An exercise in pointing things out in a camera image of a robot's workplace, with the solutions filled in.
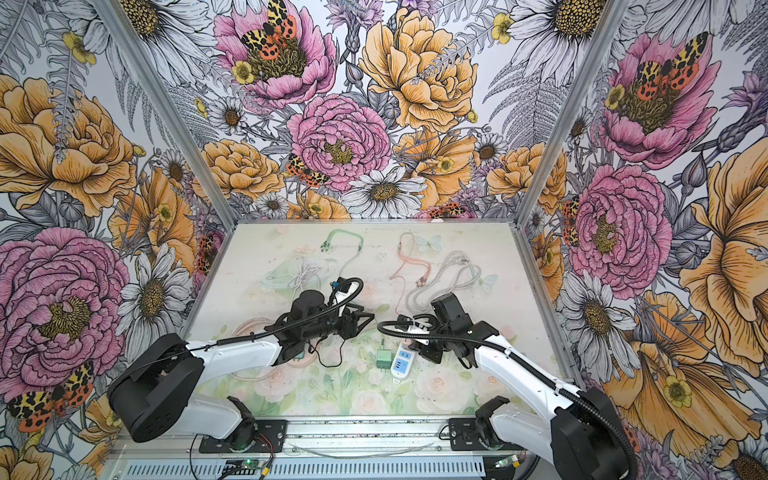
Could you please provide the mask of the white blue power strip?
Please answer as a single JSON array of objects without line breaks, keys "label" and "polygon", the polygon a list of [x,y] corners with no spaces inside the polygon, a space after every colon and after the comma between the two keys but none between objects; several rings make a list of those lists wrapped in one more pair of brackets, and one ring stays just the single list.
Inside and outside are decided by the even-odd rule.
[{"label": "white blue power strip", "polygon": [[405,380],[411,371],[415,360],[415,352],[403,345],[399,345],[390,366],[390,373],[395,382]]}]

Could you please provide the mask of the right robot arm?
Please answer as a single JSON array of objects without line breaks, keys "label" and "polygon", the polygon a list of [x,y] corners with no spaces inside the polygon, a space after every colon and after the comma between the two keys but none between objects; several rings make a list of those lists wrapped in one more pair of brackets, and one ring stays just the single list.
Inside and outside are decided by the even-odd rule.
[{"label": "right robot arm", "polygon": [[453,293],[431,303],[429,314],[378,324],[380,333],[415,341],[434,362],[446,352],[507,386],[532,409],[504,399],[484,405],[478,432],[486,445],[516,444],[554,466],[563,479],[636,479],[639,462],[607,395],[582,390],[525,357],[485,321],[475,322]]}]

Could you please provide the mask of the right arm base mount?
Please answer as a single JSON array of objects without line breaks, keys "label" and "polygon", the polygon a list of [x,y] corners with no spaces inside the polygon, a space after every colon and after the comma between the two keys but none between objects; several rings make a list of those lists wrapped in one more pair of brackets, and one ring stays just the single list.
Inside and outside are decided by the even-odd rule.
[{"label": "right arm base mount", "polygon": [[449,442],[450,449],[458,452],[468,451],[513,451],[522,447],[500,440],[482,419],[473,417],[453,417],[447,420],[447,429],[441,433]]}]

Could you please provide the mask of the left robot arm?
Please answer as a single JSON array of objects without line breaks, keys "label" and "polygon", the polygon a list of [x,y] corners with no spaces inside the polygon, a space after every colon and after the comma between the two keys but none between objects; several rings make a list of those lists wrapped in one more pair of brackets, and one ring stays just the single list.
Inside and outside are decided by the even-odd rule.
[{"label": "left robot arm", "polygon": [[163,335],[109,385],[109,406],[137,443],[165,434],[198,435],[244,451],[260,436],[252,412],[234,396],[202,395],[198,386],[243,370],[287,364],[332,335],[356,337],[375,318],[354,302],[363,288],[358,277],[340,277],[328,296],[306,290],[273,324],[255,333],[214,341]]}]

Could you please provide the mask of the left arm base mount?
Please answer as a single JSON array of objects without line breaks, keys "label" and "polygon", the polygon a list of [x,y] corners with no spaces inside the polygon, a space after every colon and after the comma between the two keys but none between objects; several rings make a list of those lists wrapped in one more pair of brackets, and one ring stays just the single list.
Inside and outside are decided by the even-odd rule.
[{"label": "left arm base mount", "polygon": [[287,420],[244,420],[234,432],[219,440],[204,437],[198,447],[202,454],[280,453],[286,438]]}]

